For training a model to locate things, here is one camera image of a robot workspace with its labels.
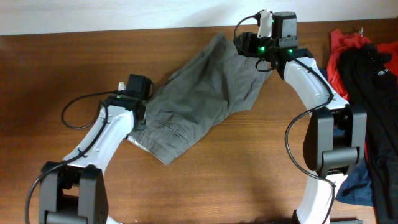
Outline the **grey shorts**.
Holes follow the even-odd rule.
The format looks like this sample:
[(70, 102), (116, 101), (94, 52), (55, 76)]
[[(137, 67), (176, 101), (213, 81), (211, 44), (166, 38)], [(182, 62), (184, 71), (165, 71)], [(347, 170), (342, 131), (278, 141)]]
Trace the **grey shorts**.
[(228, 116), (250, 110), (270, 72), (241, 56), (224, 34), (171, 74), (146, 104), (146, 127), (128, 141), (169, 165)]

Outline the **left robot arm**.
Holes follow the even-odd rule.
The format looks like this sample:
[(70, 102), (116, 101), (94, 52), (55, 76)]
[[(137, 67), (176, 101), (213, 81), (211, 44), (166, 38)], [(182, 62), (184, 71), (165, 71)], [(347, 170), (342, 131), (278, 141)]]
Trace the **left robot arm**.
[(46, 162), (33, 183), (40, 188), (39, 223), (115, 223), (104, 173), (122, 141), (145, 128), (145, 103), (154, 93), (150, 78), (134, 74), (105, 92), (83, 140), (60, 162)]

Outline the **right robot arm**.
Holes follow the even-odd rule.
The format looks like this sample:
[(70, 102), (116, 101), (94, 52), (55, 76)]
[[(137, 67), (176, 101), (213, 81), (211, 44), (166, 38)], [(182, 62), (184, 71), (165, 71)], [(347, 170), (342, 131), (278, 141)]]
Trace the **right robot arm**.
[[(291, 223), (332, 223), (330, 213), (336, 195), (354, 168), (364, 158), (367, 114), (351, 106), (321, 74), (309, 49), (299, 47), (294, 12), (261, 10), (252, 15), (258, 32), (233, 34), (239, 55), (268, 62), (298, 94), (306, 110), (287, 126), (284, 144), (298, 170), (308, 176), (303, 199), (293, 211)], [(310, 121), (303, 142), (302, 167), (293, 157), (289, 134), (304, 116)]]

